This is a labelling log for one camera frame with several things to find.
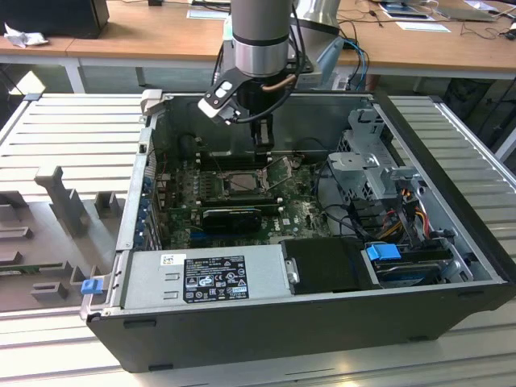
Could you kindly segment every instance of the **blue cable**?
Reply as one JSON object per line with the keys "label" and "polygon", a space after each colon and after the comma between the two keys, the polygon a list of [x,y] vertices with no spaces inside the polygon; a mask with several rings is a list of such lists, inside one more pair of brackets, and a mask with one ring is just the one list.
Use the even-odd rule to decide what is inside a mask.
{"label": "blue cable", "polygon": [[344,41],[355,49],[355,51],[360,55],[360,59],[362,60],[362,75],[360,76],[360,81],[358,82],[358,85],[356,85],[356,90],[358,90],[358,88],[362,84],[362,81],[364,80],[364,77],[365,77],[366,63],[365,63],[364,52],[362,51],[362,49],[360,47],[358,47],[356,44],[354,44],[350,40],[344,40]]}

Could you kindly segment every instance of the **motherboard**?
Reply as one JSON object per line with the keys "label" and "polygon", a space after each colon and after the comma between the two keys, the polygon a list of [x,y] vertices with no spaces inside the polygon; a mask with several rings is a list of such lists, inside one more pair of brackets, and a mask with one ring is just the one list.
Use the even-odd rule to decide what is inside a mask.
{"label": "motherboard", "polygon": [[276,156],[263,168],[242,160],[185,160],[161,177],[167,248],[276,244],[329,236],[314,199],[313,164]]}

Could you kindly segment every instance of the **copper pipe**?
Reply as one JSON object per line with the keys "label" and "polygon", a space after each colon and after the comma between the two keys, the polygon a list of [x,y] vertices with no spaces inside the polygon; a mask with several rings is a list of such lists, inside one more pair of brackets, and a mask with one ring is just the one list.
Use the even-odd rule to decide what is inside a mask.
{"label": "copper pipe", "polygon": [[272,93],[273,91],[278,91],[279,89],[283,89],[285,86],[294,82],[295,80],[296,80],[296,76],[294,74],[289,74],[289,76],[287,78],[285,78],[283,81],[278,82],[275,85],[271,85],[271,86],[263,85],[263,86],[261,86],[261,89],[265,93]]}

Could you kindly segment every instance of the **wooden desk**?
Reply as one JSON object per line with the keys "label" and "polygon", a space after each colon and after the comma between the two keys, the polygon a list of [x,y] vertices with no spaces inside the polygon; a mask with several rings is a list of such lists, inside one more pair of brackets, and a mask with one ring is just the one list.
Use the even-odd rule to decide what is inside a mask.
{"label": "wooden desk", "polygon": [[[472,9],[470,6],[457,0],[441,0],[442,6],[461,6]],[[499,10],[507,9],[507,5],[492,2]],[[368,11],[368,3],[343,0],[341,10]],[[471,73],[469,77],[483,77],[482,73],[496,79],[498,77],[512,78],[516,74],[516,44],[505,37],[495,40],[482,39],[473,33],[461,35],[462,22],[443,21],[442,24],[451,32],[424,32],[404,31],[396,23],[389,20],[376,4],[371,5],[383,27],[371,15],[364,15],[356,21],[356,29],[360,46],[367,51],[370,57],[371,73],[388,73],[395,75],[425,75],[437,76],[439,73]],[[339,12],[339,19],[359,19],[358,11]],[[434,19],[444,18],[432,15]],[[467,28],[489,35],[485,28],[495,28],[507,31],[510,21],[500,18],[495,23],[466,22]],[[350,23],[343,23],[342,27],[348,36],[353,37]],[[339,65],[356,65],[354,52],[343,52]]]}
{"label": "wooden desk", "polygon": [[14,46],[5,38],[0,39],[0,55],[33,55],[33,56],[66,56],[66,49],[73,42],[73,38],[51,38],[49,44],[42,46],[28,46],[21,48]]}
{"label": "wooden desk", "polygon": [[[440,3],[464,6],[460,0]],[[494,3],[500,9],[507,5]],[[377,5],[370,5],[376,10]],[[97,40],[50,38],[51,44],[40,48],[13,48],[0,40],[0,61],[63,65],[75,92],[85,92],[83,66],[122,66],[137,68],[139,83],[144,83],[145,67],[211,69],[222,42],[223,21],[187,19],[187,4],[165,3],[149,7],[146,2],[108,1],[110,20]],[[359,19],[368,11],[366,2],[342,0],[339,18]],[[511,79],[516,75],[516,42],[504,37],[484,40],[474,34],[460,35],[461,22],[443,22],[447,32],[403,31],[388,22],[380,11],[376,19],[365,15],[356,21],[361,47],[369,54],[369,73],[418,77],[470,77]],[[501,18],[495,23],[467,23],[469,28],[486,34],[484,28],[501,31],[510,21]],[[343,29],[353,36],[349,23]],[[343,52],[338,71],[350,73],[356,66],[353,51]]]}
{"label": "wooden desk", "polygon": [[187,4],[108,2],[110,20],[97,40],[74,40],[68,56],[215,61],[223,21],[187,19]]}

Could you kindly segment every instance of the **warning label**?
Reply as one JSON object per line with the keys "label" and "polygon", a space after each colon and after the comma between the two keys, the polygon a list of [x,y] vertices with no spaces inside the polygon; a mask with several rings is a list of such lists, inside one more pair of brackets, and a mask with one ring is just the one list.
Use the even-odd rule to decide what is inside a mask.
{"label": "warning label", "polygon": [[243,256],[185,260],[183,300],[188,303],[249,298]]}

